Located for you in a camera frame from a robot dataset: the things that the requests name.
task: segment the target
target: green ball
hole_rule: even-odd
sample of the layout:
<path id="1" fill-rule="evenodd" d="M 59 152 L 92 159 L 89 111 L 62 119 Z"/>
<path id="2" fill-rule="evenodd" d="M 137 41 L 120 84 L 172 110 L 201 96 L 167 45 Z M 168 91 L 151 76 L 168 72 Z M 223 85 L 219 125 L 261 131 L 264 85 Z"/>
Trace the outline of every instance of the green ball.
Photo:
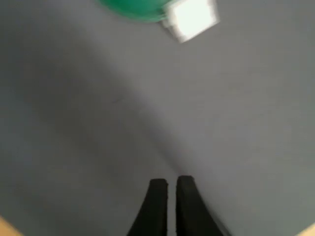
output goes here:
<path id="1" fill-rule="evenodd" d="M 108 8 L 123 16 L 143 21 L 158 22 L 165 18 L 163 6 L 169 0 L 100 0 Z"/>

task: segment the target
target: wooden edge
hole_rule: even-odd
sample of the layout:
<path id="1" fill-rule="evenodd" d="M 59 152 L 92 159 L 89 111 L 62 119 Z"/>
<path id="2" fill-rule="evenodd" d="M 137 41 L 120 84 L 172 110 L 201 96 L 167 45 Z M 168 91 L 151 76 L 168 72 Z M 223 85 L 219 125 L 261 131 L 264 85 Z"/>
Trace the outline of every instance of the wooden edge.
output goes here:
<path id="1" fill-rule="evenodd" d="M 22 236 L 14 227 L 12 227 L 8 222 L 6 222 L 0 216 L 0 235 L 1 236 Z"/>
<path id="2" fill-rule="evenodd" d="M 315 223 L 303 230 L 297 236 L 315 236 Z"/>

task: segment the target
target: green object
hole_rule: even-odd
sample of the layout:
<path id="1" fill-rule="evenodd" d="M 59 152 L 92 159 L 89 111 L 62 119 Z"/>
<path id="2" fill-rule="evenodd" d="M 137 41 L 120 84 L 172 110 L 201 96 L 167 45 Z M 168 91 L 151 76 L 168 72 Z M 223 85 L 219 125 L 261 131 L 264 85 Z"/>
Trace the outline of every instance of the green object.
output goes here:
<path id="1" fill-rule="evenodd" d="M 144 22 L 158 22 L 165 18 L 163 6 L 169 0 L 100 0 L 123 16 Z"/>

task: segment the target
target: black rubber pad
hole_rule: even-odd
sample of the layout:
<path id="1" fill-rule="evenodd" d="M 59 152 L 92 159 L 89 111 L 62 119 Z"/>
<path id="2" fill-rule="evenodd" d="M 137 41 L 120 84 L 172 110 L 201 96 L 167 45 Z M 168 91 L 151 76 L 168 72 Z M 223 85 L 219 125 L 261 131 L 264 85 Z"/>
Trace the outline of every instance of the black rubber pad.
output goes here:
<path id="1" fill-rule="evenodd" d="M 176 229 L 177 236 L 223 236 L 191 176 L 180 176 L 177 180 Z"/>
<path id="2" fill-rule="evenodd" d="M 141 209 L 127 236 L 166 236 L 167 182 L 152 179 Z"/>

